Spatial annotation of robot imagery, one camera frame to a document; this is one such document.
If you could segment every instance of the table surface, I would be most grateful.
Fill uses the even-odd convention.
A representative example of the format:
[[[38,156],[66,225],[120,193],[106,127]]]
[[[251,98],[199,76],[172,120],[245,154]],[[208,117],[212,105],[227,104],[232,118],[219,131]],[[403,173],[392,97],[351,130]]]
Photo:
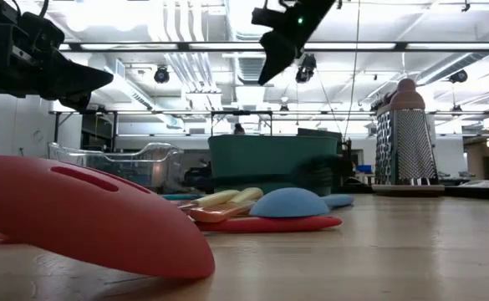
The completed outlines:
[[[209,233],[201,281],[0,245],[0,300],[489,300],[489,201],[364,195],[334,215],[321,232]]]

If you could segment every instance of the ceiling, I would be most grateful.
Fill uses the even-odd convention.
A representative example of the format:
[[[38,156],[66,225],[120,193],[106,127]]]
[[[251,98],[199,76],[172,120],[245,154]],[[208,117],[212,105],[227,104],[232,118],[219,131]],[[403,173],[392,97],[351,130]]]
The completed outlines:
[[[23,11],[37,13],[43,1],[18,2]],[[463,13],[463,1],[344,1],[340,10],[335,7],[330,10],[309,42],[489,41],[489,1],[470,3],[471,9]],[[251,11],[262,5],[263,0],[84,0],[84,3],[55,0],[49,5],[47,18],[63,29],[67,41],[74,42],[201,41],[202,38],[212,42],[257,41],[268,28],[251,25]],[[268,6],[279,9],[275,0]],[[181,13],[184,7],[186,14]],[[108,110],[145,110],[131,97],[131,93],[138,93],[157,110],[279,110],[284,98],[290,110],[330,110],[331,105],[331,109],[338,111],[366,111],[373,101],[394,89],[399,79],[407,76],[420,82],[422,77],[446,68],[455,59],[465,67],[468,80],[452,85],[445,79],[433,79],[421,87],[429,110],[450,110],[454,103],[460,104],[465,111],[489,110],[489,55],[482,59],[470,58],[469,64],[462,59],[464,55],[321,52],[315,54],[318,67],[308,83],[296,84],[294,76],[298,62],[295,62],[266,87],[259,87],[244,79],[254,79],[258,75],[264,60],[262,54],[68,54],[72,60],[96,68],[106,66],[110,71],[116,71],[117,60],[125,66],[124,79],[94,93],[92,102],[104,105]],[[157,66],[161,65],[170,70],[170,81],[165,84],[153,80]],[[181,77],[189,80],[180,80],[179,65]],[[193,71],[186,76],[187,70]],[[202,92],[190,93],[198,85]],[[276,129],[294,131],[295,120],[303,122],[300,126],[317,127],[316,120],[321,120],[320,127],[337,130],[345,126],[339,126],[339,120],[345,115],[276,116],[276,119],[287,120],[279,121]],[[184,120],[179,125],[184,131],[192,128],[210,131],[210,118],[199,115],[174,117]],[[451,120],[452,117],[439,116],[438,120]],[[481,124],[484,118],[483,115],[469,115],[453,121],[461,132],[462,126]],[[351,120],[355,121],[349,124],[347,131],[355,133],[372,121],[372,117],[353,116]],[[160,115],[128,115],[120,118],[120,122],[168,124],[170,121]],[[230,131],[234,122],[245,124],[251,131],[269,131],[258,117],[251,116],[223,119],[216,125],[216,131]],[[173,132],[164,126],[151,130]]]

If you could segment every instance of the person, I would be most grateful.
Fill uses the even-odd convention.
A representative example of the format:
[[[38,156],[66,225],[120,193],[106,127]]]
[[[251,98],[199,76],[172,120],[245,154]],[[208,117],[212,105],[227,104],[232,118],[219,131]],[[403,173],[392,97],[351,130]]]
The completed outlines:
[[[244,128],[242,128],[241,124],[235,124],[235,130],[233,131],[233,134],[235,135],[245,135],[246,131],[244,131]]]

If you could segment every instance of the transparent container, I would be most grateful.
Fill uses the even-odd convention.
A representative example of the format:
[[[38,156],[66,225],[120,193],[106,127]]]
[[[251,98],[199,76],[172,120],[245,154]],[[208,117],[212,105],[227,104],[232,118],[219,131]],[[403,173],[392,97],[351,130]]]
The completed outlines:
[[[104,153],[48,144],[49,159],[87,166],[144,186],[152,191],[179,191],[184,151],[168,143],[149,143],[136,153]]]

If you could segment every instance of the wooden table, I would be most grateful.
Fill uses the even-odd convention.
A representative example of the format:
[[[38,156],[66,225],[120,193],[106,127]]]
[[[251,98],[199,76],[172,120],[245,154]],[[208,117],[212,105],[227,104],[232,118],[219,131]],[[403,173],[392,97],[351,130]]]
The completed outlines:
[[[216,273],[196,282],[0,246],[0,300],[489,300],[489,201],[357,196],[335,215],[322,232],[208,234]]]

